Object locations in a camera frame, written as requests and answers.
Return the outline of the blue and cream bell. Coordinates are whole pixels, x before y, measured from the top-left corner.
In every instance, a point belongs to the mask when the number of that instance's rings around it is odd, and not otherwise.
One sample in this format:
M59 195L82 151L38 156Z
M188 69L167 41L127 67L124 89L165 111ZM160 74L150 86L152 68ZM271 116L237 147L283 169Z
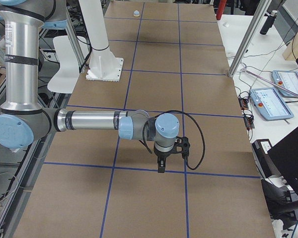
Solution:
M135 10L133 13L134 17L140 17L140 12L138 10Z

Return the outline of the black box with label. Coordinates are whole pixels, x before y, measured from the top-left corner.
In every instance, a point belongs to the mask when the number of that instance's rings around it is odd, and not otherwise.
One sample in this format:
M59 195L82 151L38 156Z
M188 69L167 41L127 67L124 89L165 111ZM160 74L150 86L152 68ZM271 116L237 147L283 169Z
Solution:
M255 157L255 163L263 178L270 176L280 176L280 172L268 155L272 144L269 139L257 139L252 143L252 150Z

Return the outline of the near teach pendant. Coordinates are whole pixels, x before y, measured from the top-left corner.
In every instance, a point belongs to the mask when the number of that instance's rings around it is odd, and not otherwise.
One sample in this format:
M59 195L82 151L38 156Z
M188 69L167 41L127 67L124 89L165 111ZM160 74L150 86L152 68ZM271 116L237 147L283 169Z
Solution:
M294 114L275 88L251 89L249 93L255 108L264 120L285 120L294 117Z

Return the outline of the teach pendant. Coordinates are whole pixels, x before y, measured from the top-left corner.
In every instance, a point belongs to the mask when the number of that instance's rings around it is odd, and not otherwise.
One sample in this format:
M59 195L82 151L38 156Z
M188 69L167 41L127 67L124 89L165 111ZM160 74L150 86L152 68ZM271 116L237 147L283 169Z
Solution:
M264 120L285 120L294 117L294 114L275 88L251 89L249 93L255 108Z
M273 70L274 83L298 94L298 72L286 70Z

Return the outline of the white plastic chair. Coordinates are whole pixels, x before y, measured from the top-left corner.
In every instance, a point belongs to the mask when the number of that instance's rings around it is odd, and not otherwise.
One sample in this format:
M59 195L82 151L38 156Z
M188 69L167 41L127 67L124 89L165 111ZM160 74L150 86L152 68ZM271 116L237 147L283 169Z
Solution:
M53 39L60 68L48 83L48 90L56 93L71 94L79 78L79 65L68 36Z

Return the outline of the black laptop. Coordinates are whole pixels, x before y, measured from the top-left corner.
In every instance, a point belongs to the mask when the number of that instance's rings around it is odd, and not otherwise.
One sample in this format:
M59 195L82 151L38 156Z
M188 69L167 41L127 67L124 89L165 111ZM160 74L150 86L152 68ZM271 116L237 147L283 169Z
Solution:
M298 127L268 150L268 155L298 195Z

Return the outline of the far teach pendant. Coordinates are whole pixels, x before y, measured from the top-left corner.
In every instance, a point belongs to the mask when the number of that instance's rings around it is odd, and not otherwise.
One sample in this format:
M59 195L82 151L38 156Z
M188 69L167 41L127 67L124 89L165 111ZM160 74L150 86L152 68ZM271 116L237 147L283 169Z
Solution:
M298 94L298 72L286 70L273 70L274 83Z

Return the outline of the black handheld device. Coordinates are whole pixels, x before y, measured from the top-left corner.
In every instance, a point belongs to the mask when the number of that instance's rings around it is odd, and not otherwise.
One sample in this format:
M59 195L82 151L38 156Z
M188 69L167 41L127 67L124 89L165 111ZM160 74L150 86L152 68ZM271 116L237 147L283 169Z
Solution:
M276 17L277 17L277 10L272 10L272 12L269 14L269 16L267 17L264 25L262 26L261 30L260 30L260 34L261 35L266 35L267 32L269 31L269 29L273 26Z

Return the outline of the aluminium frame post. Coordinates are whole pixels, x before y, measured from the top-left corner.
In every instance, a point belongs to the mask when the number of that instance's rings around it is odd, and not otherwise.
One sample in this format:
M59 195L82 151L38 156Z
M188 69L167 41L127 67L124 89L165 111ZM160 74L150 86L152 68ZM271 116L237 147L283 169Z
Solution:
M235 75L238 66L240 65L246 50L255 34L255 30L257 29L262 17L264 16L265 11L270 5L271 0L260 0L259 5L251 19L251 22L246 30L246 33L241 41L241 44L237 50L237 53L233 59L233 62L228 71L228 77L233 78Z

